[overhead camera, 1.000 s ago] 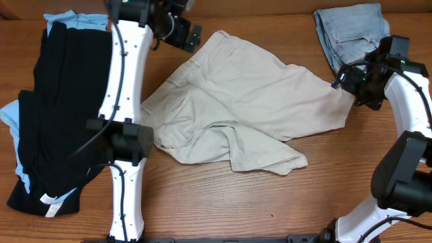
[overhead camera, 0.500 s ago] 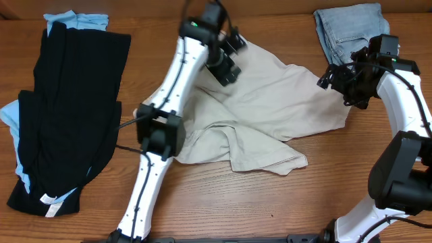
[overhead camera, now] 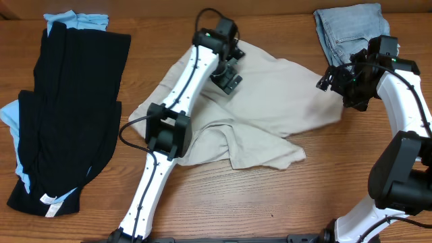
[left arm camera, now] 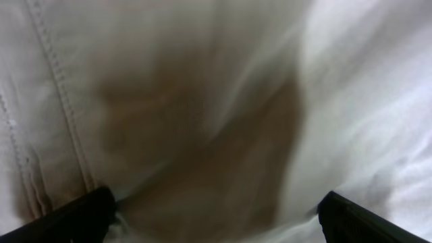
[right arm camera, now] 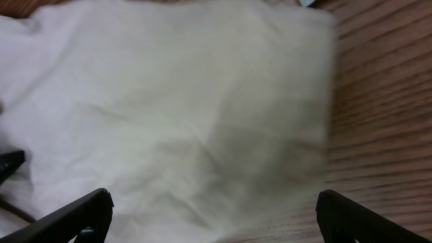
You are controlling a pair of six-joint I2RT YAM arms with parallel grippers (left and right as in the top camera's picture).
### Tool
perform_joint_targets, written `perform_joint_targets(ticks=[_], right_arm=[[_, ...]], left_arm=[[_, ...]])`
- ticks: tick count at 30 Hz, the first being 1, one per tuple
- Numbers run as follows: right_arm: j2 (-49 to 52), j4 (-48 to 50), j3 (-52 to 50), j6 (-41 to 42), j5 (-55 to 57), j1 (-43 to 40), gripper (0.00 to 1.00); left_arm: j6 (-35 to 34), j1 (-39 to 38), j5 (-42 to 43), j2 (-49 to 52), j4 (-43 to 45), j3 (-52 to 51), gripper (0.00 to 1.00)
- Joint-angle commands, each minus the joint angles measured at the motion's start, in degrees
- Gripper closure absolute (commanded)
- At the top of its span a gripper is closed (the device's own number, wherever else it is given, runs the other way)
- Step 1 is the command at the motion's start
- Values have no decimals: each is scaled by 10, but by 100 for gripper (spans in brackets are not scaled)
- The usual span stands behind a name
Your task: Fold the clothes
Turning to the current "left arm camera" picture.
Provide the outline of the beige khaki shorts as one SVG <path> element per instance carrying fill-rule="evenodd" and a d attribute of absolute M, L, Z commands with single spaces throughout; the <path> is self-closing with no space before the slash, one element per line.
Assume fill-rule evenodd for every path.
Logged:
<path fill-rule="evenodd" d="M 107 242 L 431 239 L 431 2 L 1 2 L 1 233 L 107 186 Z"/>

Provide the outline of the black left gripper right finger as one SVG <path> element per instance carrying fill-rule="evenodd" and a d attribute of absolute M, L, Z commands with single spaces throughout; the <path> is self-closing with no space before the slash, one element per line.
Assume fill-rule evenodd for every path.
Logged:
<path fill-rule="evenodd" d="M 429 243 L 334 191 L 318 204 L 317 215 L 327 243 Z"/>

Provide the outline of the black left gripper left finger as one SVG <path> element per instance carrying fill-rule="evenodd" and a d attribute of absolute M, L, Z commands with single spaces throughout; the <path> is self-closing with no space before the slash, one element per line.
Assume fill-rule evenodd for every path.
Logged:
<path fill-rule="evenodd" d="M 115 210 L 110 189 L 101 187 L 2 235 L 1 243 L 102 243 Z"/>

